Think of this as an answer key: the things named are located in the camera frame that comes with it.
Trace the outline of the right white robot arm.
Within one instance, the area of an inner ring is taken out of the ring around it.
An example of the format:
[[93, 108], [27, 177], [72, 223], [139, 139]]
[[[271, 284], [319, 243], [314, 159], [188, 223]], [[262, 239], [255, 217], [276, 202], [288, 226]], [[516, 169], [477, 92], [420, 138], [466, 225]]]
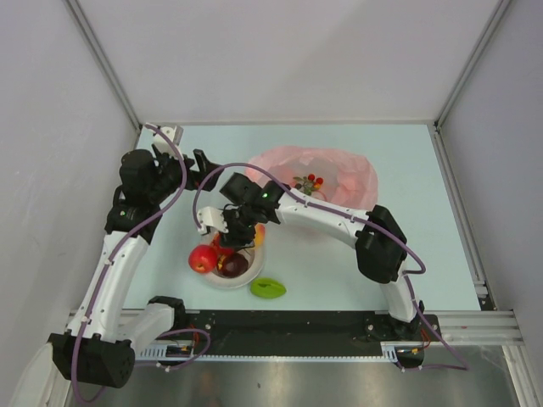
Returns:
[[276, 180], [263, 187], [247, 176], [233, 174], [220, 193], [231, 206], [222, 210], [225, 247], [249, 246], [258, 224], [302, 226], [332, 237], [355, 251], [359, 272], [380, 285], [388, 304], [389, 324], [401, 340], [411, 340], [422, 330], [423, 305], [406, 279], [405, 261], [412, 257], [425, 271], [420, 258], [389, 210], [376, 205], [365, 212], [326, 203]]

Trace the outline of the fake red apple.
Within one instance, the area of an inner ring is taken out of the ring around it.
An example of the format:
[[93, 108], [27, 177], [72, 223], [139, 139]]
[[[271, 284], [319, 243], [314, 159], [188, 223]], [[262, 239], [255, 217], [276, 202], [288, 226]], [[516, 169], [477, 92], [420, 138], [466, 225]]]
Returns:
[[204, 244], [194, 248], [188, 257], [188, 265], [199, 274], [212, 272], [217, 265], [217, 261], [217, 252], [211, 246]]

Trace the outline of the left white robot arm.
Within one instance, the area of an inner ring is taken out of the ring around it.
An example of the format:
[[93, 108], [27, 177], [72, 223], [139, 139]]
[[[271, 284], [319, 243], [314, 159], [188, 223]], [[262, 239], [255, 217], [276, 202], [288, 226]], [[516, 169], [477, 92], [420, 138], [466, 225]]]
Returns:
[[119, 324], [135, 270], [152, 242], [162, 215], [183, 190], [196, 189], [217, 164], [196, 149], [193, 157], [178, 150], [136, 149], [121, 159], [121, 184], [105, 226], [102, 254], [86, 296], [62, 334], [53, 333], [53, 362], [73, 389], [80, 383], [121, 388], [130, 378], [137, 355], [159, 338], [199, 336], [202, 352], [210, 334], [192, 328], [184, 303], [155, 296], [144, 311]]

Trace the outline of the pink plastic bag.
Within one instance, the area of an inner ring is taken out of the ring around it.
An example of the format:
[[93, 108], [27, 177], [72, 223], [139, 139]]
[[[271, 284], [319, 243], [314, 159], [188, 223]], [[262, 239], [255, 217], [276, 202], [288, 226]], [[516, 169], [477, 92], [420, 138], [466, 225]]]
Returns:
[[370, 161], [342, 149], [281, 146], [266, 150], [249, 163], [292, 188], [294, 176], [313, 173], [324, 182], [322, 192], [311, 196], [331, 204], [369, 210], [378, 201], [378, 176]]

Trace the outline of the fake cherry tomatoes bunch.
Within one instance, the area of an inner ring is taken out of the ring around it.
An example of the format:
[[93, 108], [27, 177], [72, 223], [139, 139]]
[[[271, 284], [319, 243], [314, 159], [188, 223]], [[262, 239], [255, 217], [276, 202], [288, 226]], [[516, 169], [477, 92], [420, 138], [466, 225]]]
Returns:
[[322, 192], [324, 180], [310, 173], [306, 176], [294, 176], [292, 186], [305, 195], [311, 196], [314, 193]]

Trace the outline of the fake dark purple fruit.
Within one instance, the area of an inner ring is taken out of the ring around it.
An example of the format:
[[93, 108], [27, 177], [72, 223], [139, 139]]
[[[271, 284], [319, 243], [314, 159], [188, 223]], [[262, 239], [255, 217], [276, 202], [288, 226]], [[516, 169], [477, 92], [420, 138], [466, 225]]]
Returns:
[[220, 257], [217, 272], [225, 278], [236, 278], [249, 268], [248, 260], [240, 253], [232, 253]]

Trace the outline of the fake yellow fruit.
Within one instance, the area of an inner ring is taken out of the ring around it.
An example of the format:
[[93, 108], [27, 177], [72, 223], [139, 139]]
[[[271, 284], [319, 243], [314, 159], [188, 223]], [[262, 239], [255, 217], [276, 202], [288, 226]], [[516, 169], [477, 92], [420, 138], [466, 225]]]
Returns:
[[264, 243], [265, 237], [266, 237], [266, 228], [265, 228], [265, 226], [263, 224], [257, 224], [255, 226], [255, 237], [254, 237], [254, 240], [253, 240], [254, 247], [255, 248], [260, 247]]

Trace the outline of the fake green star fruit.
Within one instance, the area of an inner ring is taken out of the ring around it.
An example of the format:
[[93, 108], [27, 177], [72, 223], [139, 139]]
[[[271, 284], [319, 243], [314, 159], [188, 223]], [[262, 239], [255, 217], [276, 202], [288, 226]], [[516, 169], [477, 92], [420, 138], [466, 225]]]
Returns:
[[254, 279], [249, 290], [256, 297], [264, 299], [280, 298], [287, 292], [281, 282], [267, 277]]

